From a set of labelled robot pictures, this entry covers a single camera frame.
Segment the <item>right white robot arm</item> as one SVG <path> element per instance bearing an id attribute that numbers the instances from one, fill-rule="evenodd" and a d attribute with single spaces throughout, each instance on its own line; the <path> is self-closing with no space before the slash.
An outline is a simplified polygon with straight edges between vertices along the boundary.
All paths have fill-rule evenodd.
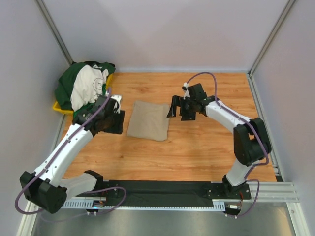
<path id="1" fill-rule="evenodd" d="M 184 96 L 172 97 L 168 118 L 180 114 L 182 121 L 196 119 L 196 114 L 211 118 L 233 135 L 235 162 L 222 178 L 222 194 L 234 198 L 244 187 L 253 169 L 269 163 L 271 143 L 265 123 L 260 118 L 249 118 L 228 108 L 216 95 L 208 96 L 201 84 L 184 84 Z"/>

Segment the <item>dark green t shirt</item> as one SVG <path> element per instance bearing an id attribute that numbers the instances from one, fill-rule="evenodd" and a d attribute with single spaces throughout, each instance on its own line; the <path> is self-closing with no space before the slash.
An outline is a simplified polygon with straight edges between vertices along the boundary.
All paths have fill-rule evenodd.
<path id="1" fill-rule="evenodd" d="M 109 74 L 116 71 L 116 66 L 109 62 L 97 62 L 97 61 L 85 61 L 85 62 L 74 62 L 58 79 L 58 85 L 61 84 L 69 95 L 72 94 L 73 85 L 78 72 L 85 66 L 89 65 L 91 67 L 97 65 L 108 69 Z"/>

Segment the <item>yellow plastic tray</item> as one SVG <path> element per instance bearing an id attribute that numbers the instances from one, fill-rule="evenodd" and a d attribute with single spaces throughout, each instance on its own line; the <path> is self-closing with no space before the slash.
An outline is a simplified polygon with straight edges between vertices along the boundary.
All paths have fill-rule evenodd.
<path id="1" fill-rule="evenodd" d="M 106 82 L 102 85 L 101 95 L 107 93 L 108 87 L 112 85 L 113 80 L 114 74 L 111 73 L 107 76 Z M 65 89 L 61 84 L 59 84 L 55 89 L 56 101 L 53 105 L 53 110 L 63 115 L 72 116 L 75 113 L 75 111 L 72 109 L 71 95 L 69 95 L 66 90 L 67 89 Z"/>

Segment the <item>beige t shirt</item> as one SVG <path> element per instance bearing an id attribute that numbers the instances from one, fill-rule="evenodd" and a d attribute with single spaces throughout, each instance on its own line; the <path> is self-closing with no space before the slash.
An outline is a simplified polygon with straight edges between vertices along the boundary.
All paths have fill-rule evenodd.
<path id="1" fill-rule="evenodd" d="M 135 101 L 127 129 L 128 137 L 165 141 L 170 120 L 169 105 Z"/>

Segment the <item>white printed t shirt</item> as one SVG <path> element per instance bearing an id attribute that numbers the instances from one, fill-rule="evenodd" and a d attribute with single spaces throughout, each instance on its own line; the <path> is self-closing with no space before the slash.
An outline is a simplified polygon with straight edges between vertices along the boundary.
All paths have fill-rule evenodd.
<path id="1" fill-rule="evenodd" d="M 103 94 L 108 69 L 100 66 L 85 65 L 77 74 L 73 91 L 70 97 L 73 111 L 78 111 L 88 103 L 95 103 L 98 97 Z"/>

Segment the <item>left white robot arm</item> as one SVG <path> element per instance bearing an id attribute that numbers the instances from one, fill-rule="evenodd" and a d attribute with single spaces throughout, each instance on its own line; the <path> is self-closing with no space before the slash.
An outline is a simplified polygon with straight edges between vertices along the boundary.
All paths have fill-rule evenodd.
<path id="1" fill-rule="evenodd" d="M 25 196 L 40 210 L 51 214 L 80 194 L 99 197 L 104 187 L 102 175 L 87 170 L 78 177 L 63 179 L 63 176 L 81 149 L 97 133 L 122 134 L 125 112 L 121 102 L 122 96 L 107 93 L 98 97 L 91 111 L 79 113 L 49 157 L 32 173 L 22 173 L 22 191 L 18 197 Z"/>

